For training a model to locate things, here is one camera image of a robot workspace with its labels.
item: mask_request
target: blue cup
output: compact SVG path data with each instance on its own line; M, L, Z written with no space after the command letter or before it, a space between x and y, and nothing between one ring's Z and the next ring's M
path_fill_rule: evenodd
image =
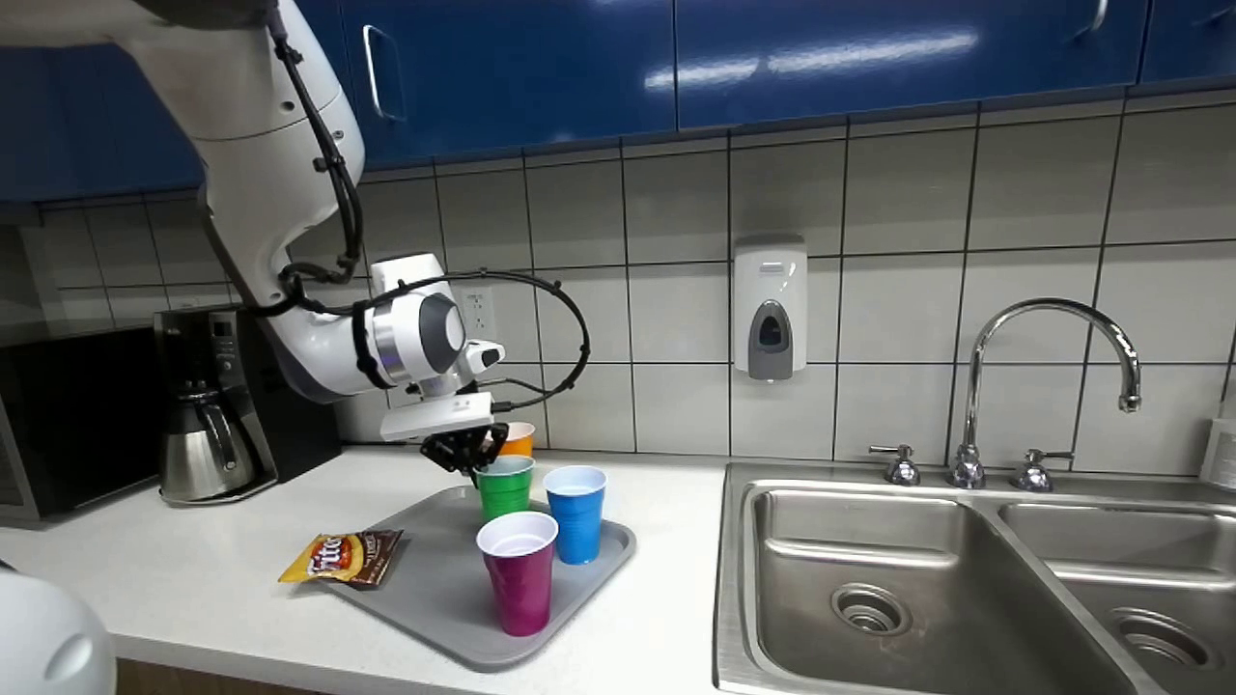
M606 476L598 467L557 467L543 476L549 512L557 518L557 556L589 562L601 550Z

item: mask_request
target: green cup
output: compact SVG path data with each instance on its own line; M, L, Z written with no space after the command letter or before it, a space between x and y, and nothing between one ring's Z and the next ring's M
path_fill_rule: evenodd
M475 476L480 504L489 518L528 509L533 467L528 463L493 463Z

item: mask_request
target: plastic cup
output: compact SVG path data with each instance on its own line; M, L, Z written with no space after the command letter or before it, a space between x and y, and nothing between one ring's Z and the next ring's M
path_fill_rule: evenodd
M538 455L538 426L533 420L507 420L507 444L498 458L533 458Z
M475 471L483 518L528 509L533 463L489 463Z
M513 635L542 633L551 603L557 522L525 509L486 522L475 547L486 558L498 626Z
M589 562L601 547L606 471L557 467L543 476L543 494L560 523L557 556L562 562Z

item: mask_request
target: black appliance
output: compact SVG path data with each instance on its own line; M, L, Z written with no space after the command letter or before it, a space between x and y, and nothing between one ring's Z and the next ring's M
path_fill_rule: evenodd
M152 326L0 346L0 523L46 523L159 478Z
M341 455L334 411L286 384L246 310L162 311L153 333L171 395L162 438L171 504L234 503Z

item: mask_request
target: pink cup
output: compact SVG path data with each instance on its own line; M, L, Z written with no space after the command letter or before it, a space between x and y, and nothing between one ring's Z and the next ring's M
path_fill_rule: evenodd
M557 522L538 509L501 512L475 531L486 558L498 626L513 635L542 633L551 603Z

